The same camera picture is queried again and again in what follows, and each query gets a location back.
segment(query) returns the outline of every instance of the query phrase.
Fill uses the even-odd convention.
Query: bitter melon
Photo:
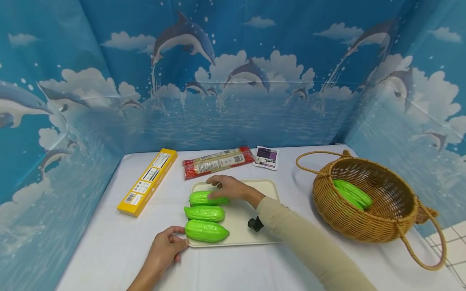
[[[350,202],[351,200],[356,201],[363,209],[368,209],[372,205],[373,201],[369,195],[350,182],[335,179],[333,184],[338,192]]]
[[[189,204],[191,206],[207,205],[207,206],[219,206],[222,204],[229,204],[228,198],[217,198],[210,200],[207,198],[211,191],[196,191],[189,196]]]
[[[192,206],[185,207],[185,214],[189,219],[220,222],[225,219],[225,211],[220,206]]]
[[[188,238],[207,243],[217,243],[230,235],[230,232],[216,222],[191,219],[186,223]]]

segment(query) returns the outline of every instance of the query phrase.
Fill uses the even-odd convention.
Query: white tablecloth
[[[359,265],[380,291],[462,290],[453,275],[442,268],[419,267],[400,240],[388,244],[361,244],[348,240],[322,222],[311,207],[315,175],[295,165],[298,155],[326,150],[342,153],[345,145],[281,148],[279,169],[271,171],[244,165],[222,171],[237,179],[273,180],[280,201],[329,233]],[[138,273],[154,236],[170,225],[184,225],[183,206],[191,186],[206,177],[183,180],[181,161],[215,151],[179,152],[173,165],[139,218],[120,214],[116,207],[157,153],[126,155],[108,185],[100,204],[57,286],[58,291],[126,290]],[[337,156],[305,157],[301,165],[321,169]],[[418,257],[434,264],[438,257],[415,229],[407,235]],[[241,247],[189,248],[156,290],[171,291],[300,291],[322,290],[317,279],[283,244]]]

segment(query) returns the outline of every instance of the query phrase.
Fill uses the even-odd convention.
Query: blue backdrop
[[[401,173],[445,227],[464,220],[453,194],[464,172],[452,174],[466,131],[461,11],[453,0],[3,3],[0,282],[53,289],[122,156],[161,147],[345,141]]]

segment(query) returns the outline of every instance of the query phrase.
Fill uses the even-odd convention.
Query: purple label
[[[273,149],[258,148],[257,149],[257,156],[261,157],[261,158],[276,160],[277,159],[277,151],[273,150]]]

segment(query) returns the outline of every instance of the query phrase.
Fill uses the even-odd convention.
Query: yellow cardboard box
[[[176,151],[161,149],[116,209],[124,214],[139,217],[177,157]]]

